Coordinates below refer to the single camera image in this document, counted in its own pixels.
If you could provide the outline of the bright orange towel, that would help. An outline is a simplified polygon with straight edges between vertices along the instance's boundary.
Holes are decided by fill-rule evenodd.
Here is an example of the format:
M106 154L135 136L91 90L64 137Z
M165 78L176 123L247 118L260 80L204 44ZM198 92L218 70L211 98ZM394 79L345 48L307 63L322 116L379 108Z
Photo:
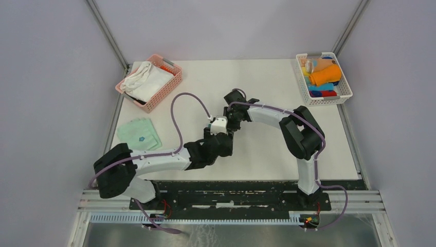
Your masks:
M314 72L308 77L312 85L321 86L326 83L339 81L342 77L342 71L337 64L330 65L323 70Z

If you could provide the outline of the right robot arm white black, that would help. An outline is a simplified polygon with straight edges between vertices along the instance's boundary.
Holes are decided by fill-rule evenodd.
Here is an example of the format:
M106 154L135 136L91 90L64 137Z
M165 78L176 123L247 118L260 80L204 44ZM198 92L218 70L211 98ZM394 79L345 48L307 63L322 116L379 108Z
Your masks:
M237 131L241 122L260 122L281 130L290 153L297 159L297 204L303 210L312 209L318 202L315 193L320 190L317 158L325 147L325 134L309 109L299 106L293 111L247 100L243 92L232 90L224 100L228 104L224 114L227 129Z

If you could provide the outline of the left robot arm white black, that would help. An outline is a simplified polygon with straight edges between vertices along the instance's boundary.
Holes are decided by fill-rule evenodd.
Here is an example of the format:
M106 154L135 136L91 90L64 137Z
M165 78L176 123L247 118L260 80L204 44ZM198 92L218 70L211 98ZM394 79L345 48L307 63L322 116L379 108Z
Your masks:
M206 134L203 139L188 142L179 150L138 151L126 143L117 144L94 163L97 190L102 199L120 195L138 200L149 209L161 205L157 184L140 179L141 175L170 170L203 169L218 157L231 156L233 134Z

